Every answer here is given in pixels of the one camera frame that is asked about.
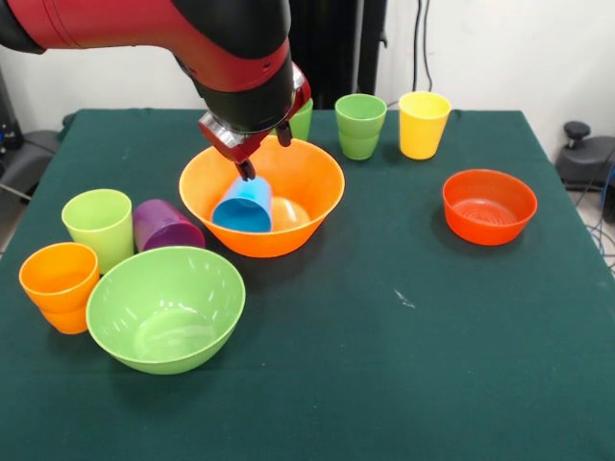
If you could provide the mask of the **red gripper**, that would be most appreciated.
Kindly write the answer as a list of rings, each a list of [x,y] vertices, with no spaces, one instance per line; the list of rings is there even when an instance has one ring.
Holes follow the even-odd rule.
[[[242,180],[252,181],[256,170],[250,156],[274,132],[283,147],[292,142],[290,119],[311,98],[308,79],[295,63],[286,63],[263,85],[246,91],[210,91],[199,128],[207,140],[235,163]]]

